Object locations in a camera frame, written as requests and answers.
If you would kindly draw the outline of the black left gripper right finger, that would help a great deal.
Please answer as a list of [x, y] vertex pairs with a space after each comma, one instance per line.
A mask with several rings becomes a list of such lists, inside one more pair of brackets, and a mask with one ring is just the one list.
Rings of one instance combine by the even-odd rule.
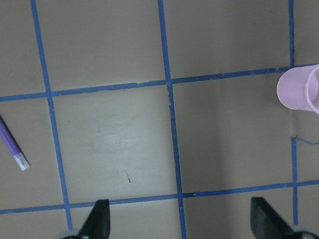
[[293, 239], [295, 232], [262, 197], [251, 198], [250, 228], [256, 239]]

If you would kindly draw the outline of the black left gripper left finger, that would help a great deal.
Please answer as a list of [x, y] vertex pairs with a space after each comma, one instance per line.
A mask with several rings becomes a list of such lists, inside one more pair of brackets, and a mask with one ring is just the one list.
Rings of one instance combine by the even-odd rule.
[[78, 233], [80, 239], [108, 239], [110, 236], [109, 200], [98, 200]]

